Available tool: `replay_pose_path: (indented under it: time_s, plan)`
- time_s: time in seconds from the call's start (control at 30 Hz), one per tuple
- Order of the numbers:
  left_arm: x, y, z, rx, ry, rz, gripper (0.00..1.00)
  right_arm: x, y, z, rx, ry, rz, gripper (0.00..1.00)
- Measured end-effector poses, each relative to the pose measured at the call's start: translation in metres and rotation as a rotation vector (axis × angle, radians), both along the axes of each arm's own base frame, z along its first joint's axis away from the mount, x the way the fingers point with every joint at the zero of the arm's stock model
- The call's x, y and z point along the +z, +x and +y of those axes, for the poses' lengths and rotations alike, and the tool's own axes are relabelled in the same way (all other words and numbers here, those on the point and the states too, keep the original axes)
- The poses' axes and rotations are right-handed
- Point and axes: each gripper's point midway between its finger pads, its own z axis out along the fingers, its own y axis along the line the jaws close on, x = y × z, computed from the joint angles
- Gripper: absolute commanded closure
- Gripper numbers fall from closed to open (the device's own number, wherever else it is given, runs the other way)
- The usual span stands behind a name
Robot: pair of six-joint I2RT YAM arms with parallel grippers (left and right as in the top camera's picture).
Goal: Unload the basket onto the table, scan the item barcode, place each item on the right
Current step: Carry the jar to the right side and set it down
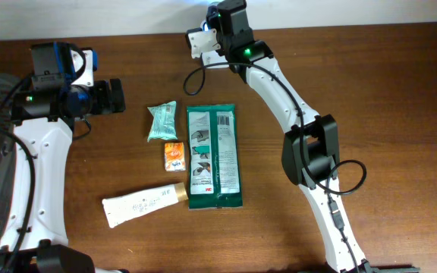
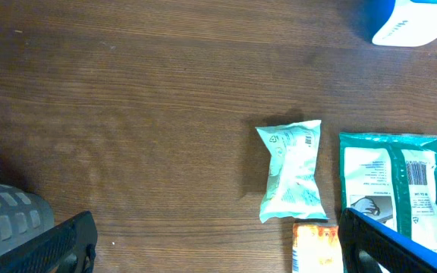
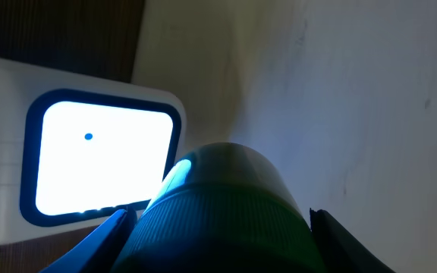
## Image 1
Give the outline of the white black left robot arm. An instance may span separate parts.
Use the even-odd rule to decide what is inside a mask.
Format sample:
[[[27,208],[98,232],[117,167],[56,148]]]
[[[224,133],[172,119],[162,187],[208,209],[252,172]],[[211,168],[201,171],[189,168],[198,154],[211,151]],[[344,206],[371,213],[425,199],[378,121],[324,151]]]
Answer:
[[[2,102],[11,126],[3,131],[0,195],[13,180],[0,239],[0,272],[94,272],[93,260],[71,249],[64,224],[64,176],[78,121],[121,113],[119,79],[96,80],[96,52],[68,42],[31,47],[33,71]]]

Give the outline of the green 3M sponge package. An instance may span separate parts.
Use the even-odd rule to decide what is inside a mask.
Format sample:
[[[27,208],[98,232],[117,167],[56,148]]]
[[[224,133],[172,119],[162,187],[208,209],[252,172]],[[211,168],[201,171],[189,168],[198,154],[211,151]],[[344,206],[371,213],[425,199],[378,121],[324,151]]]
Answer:
[[[243,205],[234,105],[187,107],[189,209]]]

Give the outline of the light green snack packet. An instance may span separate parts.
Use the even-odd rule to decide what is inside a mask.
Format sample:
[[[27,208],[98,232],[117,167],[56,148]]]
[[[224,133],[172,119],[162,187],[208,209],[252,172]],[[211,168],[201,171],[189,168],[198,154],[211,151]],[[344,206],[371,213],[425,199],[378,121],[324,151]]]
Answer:
[[[175,113],[177,103],[171,101],[165,104],[148,107],[152,115],[152,125],[147,137],[147,142],[151,140],[176,140]]]

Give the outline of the orange small box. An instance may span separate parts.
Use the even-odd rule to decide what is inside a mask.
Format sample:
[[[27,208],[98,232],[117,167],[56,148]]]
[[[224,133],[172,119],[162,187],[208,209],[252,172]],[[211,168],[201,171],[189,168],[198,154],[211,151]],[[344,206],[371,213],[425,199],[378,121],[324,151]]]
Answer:
[[[166,171],[185,171],[186,161],[183,143],[165,144],[165,170]]]

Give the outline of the white tube with gold cap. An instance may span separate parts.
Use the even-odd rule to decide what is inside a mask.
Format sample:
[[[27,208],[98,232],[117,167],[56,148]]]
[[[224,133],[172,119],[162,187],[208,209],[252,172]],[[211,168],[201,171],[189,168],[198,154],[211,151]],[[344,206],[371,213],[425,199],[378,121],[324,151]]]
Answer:
[[[110,228],[151,212],[188,200],[184,183],[169,184],[103,199],[102,206]]]

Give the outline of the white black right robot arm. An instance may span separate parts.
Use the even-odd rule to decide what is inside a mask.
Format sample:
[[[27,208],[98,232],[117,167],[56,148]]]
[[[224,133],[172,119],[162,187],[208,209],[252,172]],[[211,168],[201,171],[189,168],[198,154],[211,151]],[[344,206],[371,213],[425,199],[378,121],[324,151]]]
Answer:
[[[340,190],[338,126],[331,115],[321,116],[297,94],[269,46],[255,39],[244,1],[222,1],[208,7],[206,23],[215,31],[218,54],[230,69],[261,96],[285,133],[281,162],[292,184],[307,198],[325,246],[328,267],[335,272],[373,272],[358,246],[342,197],[357,191]]]

